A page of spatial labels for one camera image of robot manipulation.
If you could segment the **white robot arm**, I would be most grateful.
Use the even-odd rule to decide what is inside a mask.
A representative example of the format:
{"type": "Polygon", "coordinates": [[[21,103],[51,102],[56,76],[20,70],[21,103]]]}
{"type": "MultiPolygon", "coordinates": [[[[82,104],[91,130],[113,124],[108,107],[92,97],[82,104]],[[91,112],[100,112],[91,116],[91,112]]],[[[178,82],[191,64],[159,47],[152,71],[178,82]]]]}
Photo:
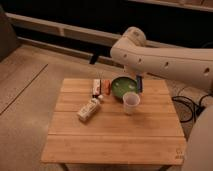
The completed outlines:
{"type": "MultiPolygon", "coordinates": [[[[179,81],[213,95],[213,49],[147,47],[144,32],[129,27],[110,55],[137,74],[179,81]]],[[[213,171],[213,104],[201,112],[191,130],[181,171],[213,171]]]]}

